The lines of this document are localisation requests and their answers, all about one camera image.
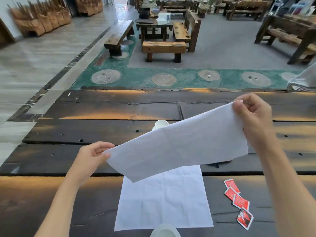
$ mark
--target green floor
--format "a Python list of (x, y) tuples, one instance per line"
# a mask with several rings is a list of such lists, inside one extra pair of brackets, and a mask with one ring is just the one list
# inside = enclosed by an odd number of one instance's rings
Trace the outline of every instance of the green floor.
[[(127, 67), (130, 57), (135, 47), (136, 37), (128, 37), (133, 44), (122, 45), (122, 51), (128, 52), (129, 56), (125, 59), (113, 59), (108, 57), (104, 61), (102, 55), (108, 50), (103, 49), (92, 63), (81, 73), (78, 79), (73, 83), (71, 89), (78, 90), (82, 86), (111, 86), (111, 87), (162, 87), (157, 86), (151, 80), (151, 77), (158, 73), (167, 73), (176, 77), (177, 81), (172, 86), (163, 86), (163, 88), (179, 89), (185, 87), (207, 87), (207, 88), (227, 88), (227, 89), (243, 89), (243, 88), (261, 88), (259, 86), (247, 83), (241, 78), (244, 72), (258, 72), (267, 76), (271, 80), (271, 85), (262, 88), (286, 88), (287, 81), (281, 77), (281, 73), (286, 70), (244, 70), (244, 69), (210, 69), (217, 71), (221, 79), (216, 81), (205, 81), (199, 77), (199, 69), (170, 69), (170, 68), (129, 68)], [(121, 73), (121, 79), (110, 84), (96, 84), (91, 81), (91, 76), (104, 69), (113, 69)]]

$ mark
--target hand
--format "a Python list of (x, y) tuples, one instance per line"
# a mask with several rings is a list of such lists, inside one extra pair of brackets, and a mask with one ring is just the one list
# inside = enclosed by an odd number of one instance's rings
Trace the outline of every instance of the hand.
[(110, 158), (110, 153), (103, 154), (103, 152), (114, 146), (108, 142), (98, 141), (81, 147), (66, 175), (66, 179), (70, 179), (78, 187), (81, 186), (100, 164)]
[(278, 143), (271, 106), (263, 99), (254, 93), (241, 95), (233, 103), (233, 110), (242, 119), (245, 137), (257, 152)]

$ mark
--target forearm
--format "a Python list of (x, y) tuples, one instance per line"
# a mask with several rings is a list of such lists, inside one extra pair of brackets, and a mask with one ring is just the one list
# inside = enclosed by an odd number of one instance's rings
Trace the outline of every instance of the forearm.
[(35, 237), (68, 237), (78, 186), (67, 177), (61, 183)]
[(316, 235), (316, 201), (299, 179), (277, 138), (258, 152), (281, 237)]

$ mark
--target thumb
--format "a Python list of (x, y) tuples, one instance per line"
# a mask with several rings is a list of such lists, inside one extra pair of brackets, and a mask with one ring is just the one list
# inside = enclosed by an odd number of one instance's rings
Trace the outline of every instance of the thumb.
[(99, 164), (104, 163), (110, 157), (111, 157), (111, 153), (102, 153), (101, 155), (98, 156)]
[(249, 116), (249, 113), (250, 113), (250, 111), (247, 109), (247, 107), (240, 100), (234, 101), (234, 103), (233, 103), (233, 110), (242, 119), (247, 118)]

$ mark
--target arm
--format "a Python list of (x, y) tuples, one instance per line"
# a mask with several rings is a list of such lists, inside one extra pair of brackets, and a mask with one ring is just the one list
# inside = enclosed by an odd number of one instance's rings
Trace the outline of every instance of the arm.
[(316, 236), (316, 201), (282, 150), (272, 124), (271, 107), (255, 94), (239, 96), (233, 109), (257, 151), (269, 188), (281, 237)]
[(96, 142), (80, 148), (65, 179), (58, 188), (49, 211), (35, 237), (68, 237), (72, 209), (79, 187), (111, 154), (103, 154), (114, 145)]

